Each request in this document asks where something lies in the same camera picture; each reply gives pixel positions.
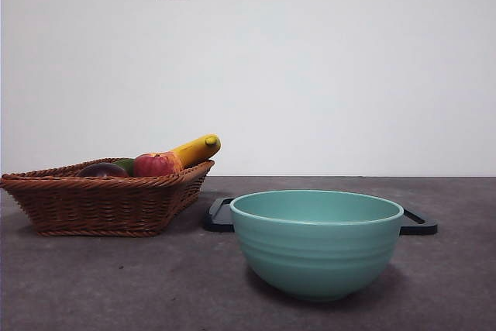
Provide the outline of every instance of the green fruit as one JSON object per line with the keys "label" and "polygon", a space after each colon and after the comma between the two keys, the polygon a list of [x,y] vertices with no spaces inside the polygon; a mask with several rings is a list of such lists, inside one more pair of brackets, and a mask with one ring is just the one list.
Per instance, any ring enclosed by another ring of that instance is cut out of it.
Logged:
{"label": "green fruit", "polygon": [[134,159],[124,158],[121,160],[116,160],[115,162],[112,162],[112,164],[117,164],[119,167],[124,168],[124,170],[126,170],[129,176],[133,176]]}

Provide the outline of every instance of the bowl rim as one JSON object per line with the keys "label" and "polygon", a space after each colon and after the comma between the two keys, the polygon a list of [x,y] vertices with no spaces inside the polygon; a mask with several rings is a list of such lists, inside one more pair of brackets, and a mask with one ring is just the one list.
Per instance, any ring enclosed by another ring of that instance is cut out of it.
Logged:
{"label": "bowl rim", "polygon": [[[260,215],[254,215],[253,213],[248,213],[241,211],[234,205],[236,202],[240,201],[241,199],[245,198],[250,198],[255,195],[265,195],[265,194],[272,194],[272,193],[286,193],[286,192],[294,192],[294,191],[305,191],[305,192],[317,192],[317,193],[331,193],[331,194],[346,194],[346,195],[359,195],[361,197],[366,197],[370,199],[376,199],[378,201],[386,202],[389,205],[393,205],[394,207],[398,208],[398,213],[394,214],[393,216],[388,216],[384,217],[383,219],[375,219],[375,220],[365,220],[365,221],[343,221],[343,222],[325,222],[325,221],[301,221],[301,220],[290,220],[290,219],[276,219],[274,217],[266,217],[266,216],[260,216]],[[362,194],[362,193],[353,193],[351,191],[335,191],[335,190],[320,190],[320,189],[283,189],[283,190],[269,190],[269,191],[258,191],[256,193],[250,193],[246,195],[241,195],[237,198],[234,198],[230,203],[229,203],[230,210],[234,213],[244,215],[246,217],[250,217],[253,219],[259,219],[263,221],[268,221],[268,222],[280,222],[284,224],[295,224],[295,225],[313,225],[313,226],[356,226],[356,225],[370,225],[370,224],[377,224],[380,222],[387,222],[395,219],[399,219],[403,216],[405,213],[405,210],[403,207],[401,207],[398,203],[390,201],[389,199],[381,198],[381,197],[376,197],[375,195],[368,195],[368,194]]]}

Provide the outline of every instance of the woven basket rim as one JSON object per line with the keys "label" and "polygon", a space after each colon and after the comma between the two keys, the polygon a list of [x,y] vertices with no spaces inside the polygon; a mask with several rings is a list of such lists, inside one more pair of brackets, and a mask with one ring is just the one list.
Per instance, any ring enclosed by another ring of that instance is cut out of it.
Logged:
{"label": "woven basket rim", "polygon": [[88,162],[83,162],[79,164],[72,164],[70,166],[64,166],[64,167],[57,167],[57,168],[48,168],[46,170],[39,170],[39,171],[30,171],[30,172],[22,172],[22,173],[12,173],[12,174],[3,174],[2,175],[2,184],[4,182],[8,183],[9,181],[31,181],[31,182],[36,182],[36,181],[51,181],[51,182],[57,182],[59,181],[60,183],[64,183],[65,181],[70,182],[71,184],[73,183],[85,183],[85,184],[101,184],[101,183],[108,183],[108,182],[119,182],[120,184],[142,184],[143,182],[150,183],[152,181],[159,181],[159,182],[165,182],[169,180],[174,180],[176,178],[181,178],[187,174],[190,174],[191,172],[195,172],[196,170],[200,168],[211,168],[214,165],[213,160],[206,160],[204,162],[201,162],[200,164],[197,164],[196,166],[185,168],[184,170],[180,172],[175,172],[173,174],[168,174],[165,176],[149,176],[149,177],[144,177],[144,178],[135,178],[135,177],[129,177],[129,178],[121,178],[121,177],[116,177],[116,176],[104,176],[104,177],[86,177],[86,178],[80,178],[78,176],[53,176],[53,175],[46,175],[46,176],[26,176],[27,174],[32,174],[32,173],[57,173],[60,171],[63,171],[66,168],[71,168],[71,169],[78,169],[79,167],[84,167],[88,164],[91,163],[98,163],[98,162],[104,162],[104,161],[110,161],[110,160],[119,160],[123,159],[122,157],[116,157],[116,158],[101,158],[97,160],[90,160]]}

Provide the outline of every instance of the apple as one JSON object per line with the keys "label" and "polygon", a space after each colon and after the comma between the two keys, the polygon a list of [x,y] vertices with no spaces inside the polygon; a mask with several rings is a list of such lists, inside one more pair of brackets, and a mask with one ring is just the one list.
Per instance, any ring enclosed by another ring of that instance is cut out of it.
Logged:
{"label": "apple", "polygon": [[133,176],[166,176],[183,170],[181,159],[171,151],[165,153],[145,153],[134,160]]}

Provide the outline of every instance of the gray countertop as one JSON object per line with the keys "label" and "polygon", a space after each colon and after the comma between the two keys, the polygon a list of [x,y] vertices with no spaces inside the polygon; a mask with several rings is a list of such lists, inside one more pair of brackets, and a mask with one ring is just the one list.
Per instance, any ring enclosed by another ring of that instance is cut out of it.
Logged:
{"label": "gray countertop", "polygon": [[[233,233],[203,230],[219,197],[312,188],[396,201],[439,223],[400,236],[364,290],[330,303],[290,298],[246,265]],[[2,196],[2,331],[496,329],[496,178],[208,176],[159,236],[36,235]]]}

